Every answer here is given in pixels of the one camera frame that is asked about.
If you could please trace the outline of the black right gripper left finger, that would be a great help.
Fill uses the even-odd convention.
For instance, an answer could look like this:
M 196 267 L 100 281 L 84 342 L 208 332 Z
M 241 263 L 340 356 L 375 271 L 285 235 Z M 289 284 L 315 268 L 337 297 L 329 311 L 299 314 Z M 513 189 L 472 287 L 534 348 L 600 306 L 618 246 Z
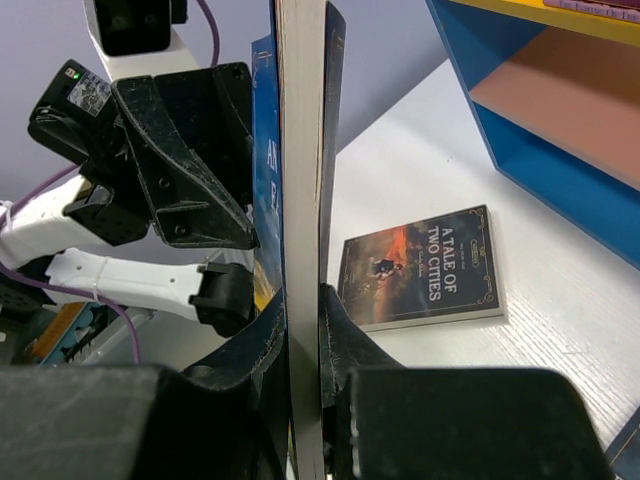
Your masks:
M 290 418 L 281 295 L 182 371 L 6 367 L 5 479 L 282 479 Z

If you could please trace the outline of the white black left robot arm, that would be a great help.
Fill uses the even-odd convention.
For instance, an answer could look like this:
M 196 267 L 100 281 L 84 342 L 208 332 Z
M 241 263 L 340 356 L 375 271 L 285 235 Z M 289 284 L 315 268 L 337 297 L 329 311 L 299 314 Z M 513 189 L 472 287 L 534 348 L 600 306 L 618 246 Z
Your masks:
M 176 249 L 249 251 L 251 82 L 242 62 L 107 82 L 67 61 L 37 101 L 31 138 L 71 163 L 1 211 L 1 304 L 82 300 L 164 311 L 229 338 L 254 317 L 253 275 L 92 253 L 155 233 Z

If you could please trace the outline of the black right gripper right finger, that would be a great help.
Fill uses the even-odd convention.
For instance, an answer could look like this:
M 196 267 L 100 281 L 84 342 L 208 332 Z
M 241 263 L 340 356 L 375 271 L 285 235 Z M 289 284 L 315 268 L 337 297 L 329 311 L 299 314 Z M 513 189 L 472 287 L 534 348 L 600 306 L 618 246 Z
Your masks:
M 540 368 L 401 365 L 319 289 L 325 470 L 336 479 L 609 479 L 586 406 Z

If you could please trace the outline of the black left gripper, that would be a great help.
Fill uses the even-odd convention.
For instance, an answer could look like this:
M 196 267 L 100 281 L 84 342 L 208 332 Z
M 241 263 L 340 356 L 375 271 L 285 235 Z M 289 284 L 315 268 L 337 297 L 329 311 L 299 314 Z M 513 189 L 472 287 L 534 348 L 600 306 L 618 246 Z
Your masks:
M 143 239 L 151 213 L 172 247 L 254 248 L 248 66 L 125 78 L 112 92 L 69 59 L 30 114 L 31 138 L 90 183 L 63 213 L 111 246 Z

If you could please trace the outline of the Animal Farm blue book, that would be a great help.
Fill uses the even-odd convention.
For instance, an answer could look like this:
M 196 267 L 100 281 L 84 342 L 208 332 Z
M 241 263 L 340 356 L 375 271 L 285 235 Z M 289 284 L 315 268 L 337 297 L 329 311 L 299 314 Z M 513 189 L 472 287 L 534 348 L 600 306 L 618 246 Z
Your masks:
M 330 1 L 271 1 L 251 46 L 255 301 L 284 322 L 285 445 L 322 479 L 320 286 L 326 280 L 346 22 Z

